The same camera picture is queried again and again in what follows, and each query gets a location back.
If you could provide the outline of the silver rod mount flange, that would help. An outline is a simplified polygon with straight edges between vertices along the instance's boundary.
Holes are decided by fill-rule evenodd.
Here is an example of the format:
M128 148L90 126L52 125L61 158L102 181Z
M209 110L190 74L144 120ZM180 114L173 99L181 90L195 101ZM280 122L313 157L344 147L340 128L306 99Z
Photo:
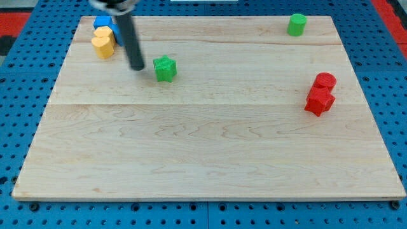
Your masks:
M89 0L92 7L112 16L122 16L131 12L139 0Z

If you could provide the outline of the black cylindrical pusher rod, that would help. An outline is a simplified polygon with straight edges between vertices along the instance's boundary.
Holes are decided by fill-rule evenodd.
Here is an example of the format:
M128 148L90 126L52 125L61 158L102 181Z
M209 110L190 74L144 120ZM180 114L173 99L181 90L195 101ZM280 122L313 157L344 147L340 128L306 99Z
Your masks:
M141 53L132 15L130 13L118 15L115 16L115 20L119 28L130 68L135 71L143 70L145 68L144 57Z

